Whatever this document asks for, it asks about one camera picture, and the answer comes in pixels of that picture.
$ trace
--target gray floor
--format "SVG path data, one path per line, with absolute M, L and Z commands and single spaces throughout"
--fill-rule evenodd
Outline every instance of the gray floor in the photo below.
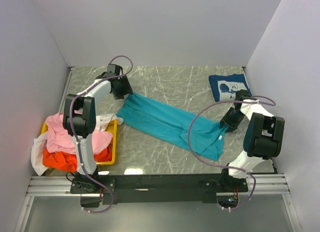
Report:
M 89 85 L 106 70 L 106 67 L 72 68 L 72 77 L 67 94 L 76 94 Z M 128 75 L 134 92 L 182 110 L 198 113 L 213 104 L 214 98 L 208 82 L 209 75 L 241 74 L 241 67 L 220 66 L 137 66 Z M 96 105 L 97 115 L 117 113 L 123 100 L 114 100 L 108 94 Z M 203 116 L 219 121 L 231 104 L 217 105 Z M 238 129 L 227 133 L 223 154 L 213 164 L 226 165 L 243 150 L 243 139 L 248 126 L 244 119 Z M 113 175 L 122 174 L 197 174 L 218 173 L 219 168 L 202 164 L 189 152 L 165 141 L 151 137 L 129 126 L 121 125 L 117 132 L 116 162 L 101 166 L 100 171 Z M 273 163 L 267 160 L 259 164 L 255 173 L 273 173 Z M 47 176 L 65 175 L 63 171 L 48 170 Z
M 88 214 L 81 211 L 78 197 L 36 197 L 25 231 L 292 232 L 292 227 L 282 195 L 254 195 L 231 213 L 216 204 L 163 202 L 121 203 L 107 212 Z

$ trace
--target pink cloth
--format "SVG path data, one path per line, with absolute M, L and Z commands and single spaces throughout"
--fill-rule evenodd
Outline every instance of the pink cloth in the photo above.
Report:
M 48 126 L 48 140 L 46 148 L 49 153 L 59 151 L 75 155 L 76 148 L 68 131 L 63 127 L 63 113 L 57 113 L 46 118 L 45 123 Z M 108 147 L 113 134 L 107 131 L 99 131 L 97 129 L 92 133 L 92 149 L 93 154 L 97 155 Z

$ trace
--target teal pants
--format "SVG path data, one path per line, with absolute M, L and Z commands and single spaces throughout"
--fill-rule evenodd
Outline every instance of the teal pants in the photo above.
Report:
M 134 93 L 129 94 L 117 116 L 138 131 L 190 151 L 187 136 L 194 113 Z M 227 130 L 219 126 L 219 121 L 202 116 L 196 119 L 190 133 L 194 152 L 214 161 L 219 159 Z

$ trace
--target gray marble surface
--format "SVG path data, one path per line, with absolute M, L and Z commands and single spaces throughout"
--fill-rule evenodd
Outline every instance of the gray marble surface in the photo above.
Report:
M 106 70 L 106 67 L 75 67 L 67 94 L 76 94 L 89 85 Z M 220 66 L 137 66 L 128 75 L 134 92 L 182 110 L 198 113 L 214 103 L 208 82 L 209 75 L 241 74 L 241 67 Z M 97 115 L 117 113 L 123 100 L 114 100 L 108 94 L 96 104 Z M 211 120 L 219 121 L 231 104 L 219 104 L 203 113 Z M 243 139 L 248 126 L 244 119 L 238 129 L 226 133 L 223 154 L 212 164 L 226 165 L 243 150 Z M 144 134 L 125 124 L 117 131 L 116 161 L 114 165 L 100 166 L 99 171 L 113 175 L 123 174 L 197 174 L 219 173 L 220 168 L 207 166 L 198 161 L 191 152 L 170 143 Z M 273 163 L 267 160 L 259 164 L 255 173 L 273 173 Z M 49 175 L 64 175 L 65 172 L 49 170 Z

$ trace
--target yellow plastic bin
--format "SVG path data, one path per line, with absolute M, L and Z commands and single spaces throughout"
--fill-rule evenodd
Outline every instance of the yellow plastic bin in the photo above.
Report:
M 118 120 L 115 119 L 111 121 L 108 126 L 106 127 L 105 131 L 110 132 L 113 134 L 112 142 L 109 144 L 109 148 L 112 151 L 112 159 L 111 161 L 105 161 L 105 162 L 96 162 L 97 166 L 108 166 L 113 165 L 116 162 L 116 142 L 117 142 L 117 129 L 118 129 Z M 46 122 L 43 123 L 41 134 L 48 131 L 48 126 Z

